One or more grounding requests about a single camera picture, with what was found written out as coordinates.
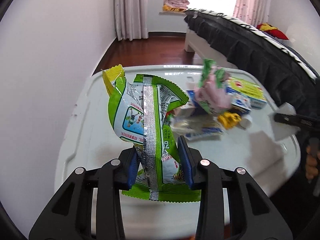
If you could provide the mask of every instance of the white bed frame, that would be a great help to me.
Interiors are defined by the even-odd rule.
[[[217,62],[217,65],[221,67],[238,69],[236,65],[228,62],[227,58],[223,54],[211,48],[205,39],[199,37],[189,28],[186,33],[184,50],[186,52],[196,52],[196,54],[198,54],[202,59],[214,59]]]

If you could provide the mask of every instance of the white table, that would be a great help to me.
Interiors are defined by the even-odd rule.
[[[153,74],[169,79],[186,90],[187,77],[192,76],[197,82],[201,70],[202,66],[194,65],[137,66],[125,68],[125,75],[132,82],[137,73]],[[259,84],[246,72],[236,69],[227,71],[232,76]],[[220,168],[234,170],[239,166],[244,167],[264,192],[271,195],[298,167],[300,148],[295,136],[274,142],[268,114],[277,107],[266,90],[264,92],[268,104],[262,110],[252,110],[253,124],[249,130],[235,127],[222,135],[220,140],[206,138],[189,142],[188,145],[198,149],[204,158]],[[101,73],[90,77],[79,96],[61,145],[55,191],[75,168],[100,168],[117,158],[123,149],[132,147],[132,143],[122,141],[113,132],[108,118],[108,99]],[[228,223],[226,191],[224,203],[225,223]],[[196,232],[199,202],[155,202],[121,195],[121,208],[128,239],[175,239]],[[95,232],[94,213],[92,221],[92,231]]]

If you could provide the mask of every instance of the wooden floor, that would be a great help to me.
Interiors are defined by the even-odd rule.
[[[201,58],[184,49],[184,37],[149,37],[114,42],[94,73],[121,64],[127,66],[183,64],[202,65]]]

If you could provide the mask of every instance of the human hand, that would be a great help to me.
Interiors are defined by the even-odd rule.
[[[319,171],[316,168],[318,161],[316,158],[312,157],[310,154],[310,146],[307,147],[307,161],[306,161],[306,178],[307,179],[313,179],[314,177],[318,176]],[[318,159],[320,159],[320,151],[318,151],[317,154]]]

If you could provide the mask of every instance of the patterned curtain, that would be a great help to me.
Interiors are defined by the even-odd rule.
[[[118,40],[147,39],[148,0],[115,0],[115,19]]]
[[[268,21],[271,0],[237,0],[233,16],[257,26]]]

